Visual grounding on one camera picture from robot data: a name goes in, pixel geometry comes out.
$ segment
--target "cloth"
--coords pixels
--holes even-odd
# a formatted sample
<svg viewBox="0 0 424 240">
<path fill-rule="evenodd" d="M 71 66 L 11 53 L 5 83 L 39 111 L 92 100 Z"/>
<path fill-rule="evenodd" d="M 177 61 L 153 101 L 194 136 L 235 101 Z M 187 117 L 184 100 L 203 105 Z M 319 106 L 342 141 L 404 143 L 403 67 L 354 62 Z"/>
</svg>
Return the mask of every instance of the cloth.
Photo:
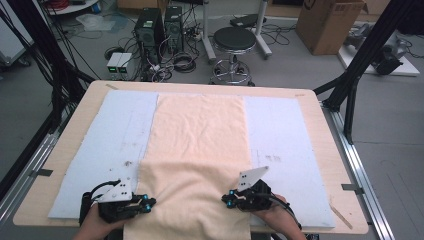
<svg viewBox="0 0 424 240">
<path fill-rule="evenodd" d="M 124 239 L 250 239 L 249 213 L 221 201 L 251 169 L 242 97 L 160 94 L 137 194 L 157 200 Z"/>
</svg>

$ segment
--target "wooden table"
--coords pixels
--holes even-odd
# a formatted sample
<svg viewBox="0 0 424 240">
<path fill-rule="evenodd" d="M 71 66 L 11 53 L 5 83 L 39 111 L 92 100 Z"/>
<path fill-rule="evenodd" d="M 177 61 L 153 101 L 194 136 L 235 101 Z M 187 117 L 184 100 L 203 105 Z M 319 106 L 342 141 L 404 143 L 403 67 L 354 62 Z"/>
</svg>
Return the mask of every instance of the wooden table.
<svg viewBox="0 0 424 240">
<path fill-rule="evenodd" d="M 138 83 L 138 82 L 93 82 L 73 114 L 67 127 L 44 169 L 53 170 L 50 177 L 38 176 L 14 216 L 14 223 L 22 226 L 78 226 L 78 221 L 49 219 L 47 217 L 66 170 L 77 153 L 81 142 L 96 116 L 103 99 L 113 90 L 139 90 L 176 93 L 203 93 L 243 96 L 295 98 L 304 116 L 305 125 L 314 149 L 315 158 L 325 184 L 336 227 L 333 229 L 307 228 L 305 232 L 365 234 L 368 224 L 353 191 L 345 191 L 341 184 L 350 184 L 341 156 L 337 150 L 319 102 L 311 90 L 260 88 L 218 85 Z M 269 229 L 252 226 L 252 231 L 266 232 Z"/>
</svg>

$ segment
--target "computer tower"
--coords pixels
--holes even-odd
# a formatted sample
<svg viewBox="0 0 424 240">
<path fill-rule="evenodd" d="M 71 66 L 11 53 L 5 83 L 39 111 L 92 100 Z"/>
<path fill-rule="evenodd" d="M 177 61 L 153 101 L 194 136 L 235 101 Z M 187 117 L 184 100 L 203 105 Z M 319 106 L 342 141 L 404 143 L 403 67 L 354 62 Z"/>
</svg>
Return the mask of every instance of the computer tower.
<svg viewBox="0 0 424 240">
<path fill-rule="evenodd" d="M 143 54 L 148 54 L 152 64 L 159 64 L 165 50 L 165 32 L 159 8 L 143 8 L 134 27 L 136 39 Z"/>
<path fill-rule="evenodd" d="M 165 33 L 169 53 L 184 51 L 182 7 L 168 6 L 165 12 Z"/>
</svg>

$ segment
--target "hand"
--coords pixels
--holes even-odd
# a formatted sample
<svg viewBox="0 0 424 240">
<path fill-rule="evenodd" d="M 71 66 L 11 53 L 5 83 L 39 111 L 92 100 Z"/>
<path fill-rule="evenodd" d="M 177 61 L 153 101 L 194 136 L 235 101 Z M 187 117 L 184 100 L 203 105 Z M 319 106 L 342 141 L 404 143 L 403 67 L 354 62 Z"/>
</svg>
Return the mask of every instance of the hand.
<svg viewBox="0 0 424 240">
<path fill-rule="evenodd" d="M 283 196 L 275 195 L 283 202 L 287 203 Z M 270 228 L 278 233 L 282 233 L 287 239 L 305 240 L 305 235 L 300 231 L 296 221 L 283 207 L 277 203 L 272 203 L 270 209 L 252 212 L 261 218 Z"/>
<path fill-rule="evenodd" d="M 99 216 L 99 206 L 97 203 L 91 206 L 90 211 L 84 219 L 80 230 L 73 240 L 101 240 L 112 230 L 123 227 L 129 219 L 115 223 L 107 223 Z"/>
</svg>

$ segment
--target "stool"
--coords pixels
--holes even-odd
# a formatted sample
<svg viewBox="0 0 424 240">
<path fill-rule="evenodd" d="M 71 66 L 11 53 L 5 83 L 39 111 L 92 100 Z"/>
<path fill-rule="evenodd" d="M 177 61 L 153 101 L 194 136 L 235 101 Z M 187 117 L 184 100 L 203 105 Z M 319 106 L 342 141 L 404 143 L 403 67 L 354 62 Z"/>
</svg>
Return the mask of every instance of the stool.
<svg viewBox="0 0 424 240">
<path fill-rule="evenodd" d="M 215 84 L 214 79 L 228 84 L 238 84 L 245 81 L 254 87 L 251 81 L 249 67 L 237 60 L 237 55 L 245 54 L 253 49 L 256 37 L 251 31 L 241 27 L 226 27 L 219 29 L 213 36 L 214 46 L 222 52 L 229 53 L 228 60 L 218 61 L 213 68 L 213 77 L 209 84 Z"/>
</svg>

